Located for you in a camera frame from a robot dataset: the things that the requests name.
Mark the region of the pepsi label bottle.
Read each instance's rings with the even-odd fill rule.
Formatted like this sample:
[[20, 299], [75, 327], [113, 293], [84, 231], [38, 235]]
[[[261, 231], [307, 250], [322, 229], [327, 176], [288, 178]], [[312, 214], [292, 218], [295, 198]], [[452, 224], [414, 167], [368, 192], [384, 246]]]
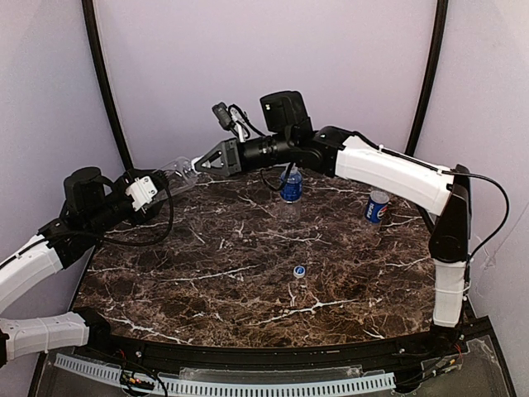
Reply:
[[371, 227], [379, 227], [389, 205], [389, 194], [381, 189], [372, 189], [364, 210], [364, 220]]

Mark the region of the white blue bottle cap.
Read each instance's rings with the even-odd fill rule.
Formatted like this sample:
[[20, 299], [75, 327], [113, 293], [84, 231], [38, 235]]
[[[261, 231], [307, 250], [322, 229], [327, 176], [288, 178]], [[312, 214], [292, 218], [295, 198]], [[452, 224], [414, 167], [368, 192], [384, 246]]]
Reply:
[[297, 279], [301, 279], [306, 275], [306, 268], [303, 265], [296, 265], [293, 268], [293, 276]]

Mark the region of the black left corner post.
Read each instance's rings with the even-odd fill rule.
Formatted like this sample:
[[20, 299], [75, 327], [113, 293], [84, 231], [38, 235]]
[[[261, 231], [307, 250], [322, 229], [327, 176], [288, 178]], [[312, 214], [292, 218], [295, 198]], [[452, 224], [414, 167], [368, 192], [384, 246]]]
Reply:
[[92, 56], [93, 67], [98, 81], [98, 87], [102, 98], [102, 103], [107, 114], [107, 120], [111, 129], [112, 138], [117, 148], [124, 170], [133, 168], [133, 161], [125, 134], [117, 111], [117, 106], [112, 94], [110, 80], [108, 78], [107, 67], [105, 64], [102, 43], [100, 40], [98, 22], [95, 10], [95, 3], [92, 0], [81, 1], [83, 9], [84, 25], [87, 33], [88, 44]]

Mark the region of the clear unlabeled plastic bottle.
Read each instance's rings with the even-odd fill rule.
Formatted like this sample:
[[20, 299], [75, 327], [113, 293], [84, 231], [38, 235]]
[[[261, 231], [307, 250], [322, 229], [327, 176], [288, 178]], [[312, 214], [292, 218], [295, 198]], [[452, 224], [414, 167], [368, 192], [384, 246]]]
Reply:
[[170, 161], [163, 167], [151, 171], [150, 177], [157, 193], [151, 205], [163, 203], [169, 197], [173, 199], [194, 187], [198, 180], [198, 173], [193, 162], [183, 156]]

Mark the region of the small circuit board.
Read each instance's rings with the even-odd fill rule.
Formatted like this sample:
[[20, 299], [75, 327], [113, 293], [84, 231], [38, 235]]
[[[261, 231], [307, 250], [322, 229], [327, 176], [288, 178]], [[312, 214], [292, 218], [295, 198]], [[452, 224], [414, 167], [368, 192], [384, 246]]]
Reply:
[[154, 389], [154, 383], [148, 380], [142, 380], [134, 371], [121, 371], [119, 375], [119, 382], [121, 385], [127, 388], [137, 388], [139, 390], [152, 391]]

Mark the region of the black front table rail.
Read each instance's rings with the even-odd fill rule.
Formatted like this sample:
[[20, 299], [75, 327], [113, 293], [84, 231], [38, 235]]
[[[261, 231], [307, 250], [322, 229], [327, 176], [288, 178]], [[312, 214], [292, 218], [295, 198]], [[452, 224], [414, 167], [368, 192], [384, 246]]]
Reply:
[[365, 369], [405, 371], [421, 361], [444, 356], [450, 351], [445, 338], [429, 332], [373, 342], [279, 348], [195, 347], [147, 342], [111, 336], [105, 344], [85, 347], [90, 356], [171, 372], [184, 367], [210, 370], [306, 370], [332, 366], [361, 365]]

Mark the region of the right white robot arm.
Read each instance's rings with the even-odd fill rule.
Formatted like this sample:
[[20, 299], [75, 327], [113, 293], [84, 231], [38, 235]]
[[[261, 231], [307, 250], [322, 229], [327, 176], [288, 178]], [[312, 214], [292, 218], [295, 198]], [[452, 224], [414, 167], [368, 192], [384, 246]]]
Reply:
[[193, 161], [198, 172], [233, 176], [294, 163], [328, 177], [371, 185], [415, 203], [437, 217], [428, 249], [436, 267], [433, 323], [453, 328], [463, 306], [469, 260], [469, 171], [422, 162], [376, 145], [359, 132], [312, 127], [298, 91], [260, 99], [268, 134], [248, 141], [221, 141]]

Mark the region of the blue label water bottle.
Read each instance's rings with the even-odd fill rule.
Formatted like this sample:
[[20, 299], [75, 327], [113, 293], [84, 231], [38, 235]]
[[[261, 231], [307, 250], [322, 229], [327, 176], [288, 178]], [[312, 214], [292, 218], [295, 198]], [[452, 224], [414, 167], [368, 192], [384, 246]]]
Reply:
[[284, 182], [280, 190], [280, 216], [285, 222], [296, 222], [301, 214], [301, 199], [303, 196], [303, 177], [296, 165], [290, 171], [286, 169], [280, 176]]

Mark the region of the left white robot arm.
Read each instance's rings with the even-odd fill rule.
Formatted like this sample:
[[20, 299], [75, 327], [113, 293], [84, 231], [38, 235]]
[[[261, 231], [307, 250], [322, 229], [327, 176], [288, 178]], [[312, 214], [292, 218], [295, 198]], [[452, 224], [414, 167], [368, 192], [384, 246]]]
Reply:
[[[76, 170], [64, 180], [60, 215], [1, 263], [1, 308], [6, 309], [41, 281], [69, 268], [123, 221], [142, 224], [160, 210], [168, 183], [159, 171], [133, 170], [117, 181], [98, 167]], [[92, 309], [47, 318], [1, 321], [1, 363], [61, 347], [82, 347], [109, 324]]]

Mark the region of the black right corner post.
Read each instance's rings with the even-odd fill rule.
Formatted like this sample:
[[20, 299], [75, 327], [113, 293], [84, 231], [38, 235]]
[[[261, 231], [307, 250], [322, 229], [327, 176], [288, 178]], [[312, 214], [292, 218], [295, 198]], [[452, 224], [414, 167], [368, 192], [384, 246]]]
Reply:
[[436, 78], [436, 71], [441, 56], [441, 48], [446, 28], [446, 18], [449, 8], [449, 0], [438, 0], [433, 21], [431, 42], [427, 55], [421, 91], [417, 100], [417, 108], [412, 121], [412, 127], [408, 135], [404, 153], [414, 156], [422, 134], [422, 128], [426, 119], [431, 93]]

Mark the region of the black corner post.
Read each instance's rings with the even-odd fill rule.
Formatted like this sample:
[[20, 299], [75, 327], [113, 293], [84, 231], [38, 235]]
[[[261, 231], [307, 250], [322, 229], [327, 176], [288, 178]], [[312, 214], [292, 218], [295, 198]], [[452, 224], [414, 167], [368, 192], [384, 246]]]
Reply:
[[422, 128], [426, 119], [431, 93], [436, 78], [436, 71], [441, 56], [441, 48], [446, 28], [446, 18], [449, 8], [449, 0], [438, 0], [433, 21], [431, 42], [427, 55], [421, 91], [417, 100], [417, 108], [412, 121], [412, 127], [408, 135], [404, 153], [414, 156], [422, 134]]
[[108, 78], [107, 67], [105, 64], [102, 43], [100, 40], [98, 22], [95, 10], [95, 3], [92, 0], [81, 1], [83, 9], [84, 25], [87, 33], [88, 44], [92, 56], [93, 67], [98, 81], [98, 87], [102, 98], [102, 103], [107, 114], [107, 120], [111, 129], [112, 138], [117, 148], [124, 170], [133, 168], [133, 161], [125, 134], [117, 111], [117, 106], [112, 94], [110, 80]]

